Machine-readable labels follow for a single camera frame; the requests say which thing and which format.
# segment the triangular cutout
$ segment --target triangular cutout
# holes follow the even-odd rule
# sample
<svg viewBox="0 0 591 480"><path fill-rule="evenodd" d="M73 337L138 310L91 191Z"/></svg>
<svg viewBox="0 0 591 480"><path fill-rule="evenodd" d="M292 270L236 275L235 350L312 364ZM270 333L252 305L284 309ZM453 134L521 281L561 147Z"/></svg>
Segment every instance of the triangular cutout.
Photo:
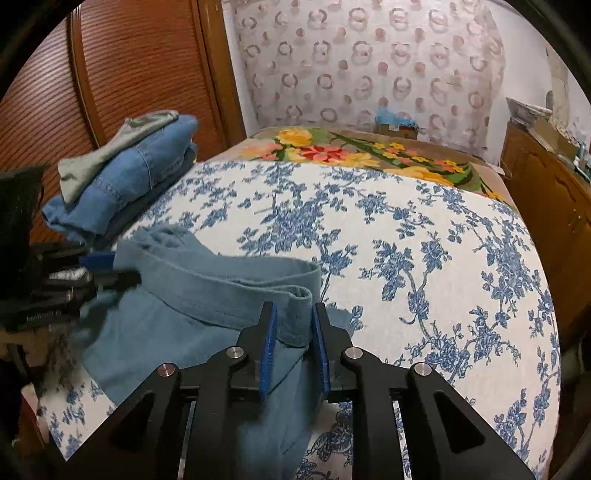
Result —
<svg viewBox="0 0 591 480"><path fill-rule="evenodd" d="M111 433L109 441L122 450L139 452L153 407L154 393L148 393L119 422Z"/></svg>
<svg viewBox="0 0 591 480"><path fill-rule="evenodd" d="M435 393L435 403L453 453L461 453L484 443L484 435L445 393Z"/></svg>

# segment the blue floral pattern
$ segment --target blue floral pattern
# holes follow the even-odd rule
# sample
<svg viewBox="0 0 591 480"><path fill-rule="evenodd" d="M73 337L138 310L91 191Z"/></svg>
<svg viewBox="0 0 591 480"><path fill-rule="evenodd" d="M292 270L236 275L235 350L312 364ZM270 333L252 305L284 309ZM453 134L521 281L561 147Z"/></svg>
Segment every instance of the blue floral pattern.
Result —
<svg viewBox="0 0 591 480"><path fill-rule="evenodd" d="M315 262L323 301L353 313L355 345L395 365L431 364L541 476L558 418L558 337L540 260L513 210L378 171L208 162L127 235L161 221L189 228L221 254ZM41 405L67 458L113 411L63 338ZM350 478L351 415L348 403L322 405L295 478Z"/></svg>

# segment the white wall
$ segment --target white wall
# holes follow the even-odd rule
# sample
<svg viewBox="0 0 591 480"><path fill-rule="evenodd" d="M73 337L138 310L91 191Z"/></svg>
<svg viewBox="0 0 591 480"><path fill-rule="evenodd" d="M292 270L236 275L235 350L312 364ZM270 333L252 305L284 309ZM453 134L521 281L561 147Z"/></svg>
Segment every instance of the white wall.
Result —
<svg viewBox="0 0 591 480"><path fill-rule="evenodd" d="M502 0L485 0L495 19L505 46L505 79L501 91L493 101L489 120L485 160L498 164L509 121L506 96L545 106L546 92L551 90L550 66L545 50L545 40L519 13ZM250 94L248 93L238 35L230 2L223 3L223 15L228 34L230 56L234 67L236 88L242 109L247 135L259 130ZM570 122L579 116L581 128L591 135L591 106L579 84L569 72Z"/></svg>

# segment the silver bolt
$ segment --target silver bolt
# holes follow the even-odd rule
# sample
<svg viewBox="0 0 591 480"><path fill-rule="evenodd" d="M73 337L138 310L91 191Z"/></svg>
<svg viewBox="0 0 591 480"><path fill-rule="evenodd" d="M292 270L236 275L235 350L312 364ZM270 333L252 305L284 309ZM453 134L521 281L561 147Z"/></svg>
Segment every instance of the silver bolt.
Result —
<svg viewBox="0 0 591 480"><path fill-rule="evenodd" d="M351 360L357 360L363 356L363 350L361 350L361 348L357 348L356 346L350 346L347 348L347 350L345 350L345 355Z"/></svg>
<svg viewBox="0 0 591 480"><path fill-rule="evenodd" d="M160 375L161 377L170 377L173 373L173 364L162 364L158 367L158 375Z"/></svg>
<svg viewBox="0 0 591 480"><path fill-rule="evenodd" d="M231 346L228 350L226 350L226 355L230 358L240 358L244 355L244 350L239 346Z"/></svg>
<svg viewBox="0 0 591 480"><path fill-rule="evenodd" d="M414 366L414 370L416 373L418 373L419 375L421 375L422 377L426 377L427 375L430 375L431 372L433 371L433 369L431 368L431 365L429 364L416 364Z"/></svg>

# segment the slatted wood panel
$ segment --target slatted wood panel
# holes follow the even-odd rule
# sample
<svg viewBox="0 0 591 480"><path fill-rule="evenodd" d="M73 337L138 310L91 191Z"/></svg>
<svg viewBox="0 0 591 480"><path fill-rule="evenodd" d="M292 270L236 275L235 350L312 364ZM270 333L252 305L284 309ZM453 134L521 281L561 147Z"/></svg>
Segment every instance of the slatted wood panel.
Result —
<svg viewBox="0 0 591 480"><path fill-rule="evenodd" d="M59 192L58 160L91 150L72 84L62 22L36 49L0 102L0 170L48 165L44 176L47 200ZM60 238L38 215L31 241Z"/></svg>
<svg viewBox="0 0 591 480"><path fill-rule="evenodd" d="M194 115L199 160L225 149L197 42L194 0L86 0L82 41L107 138L126 117L157 109Z"/></svg>

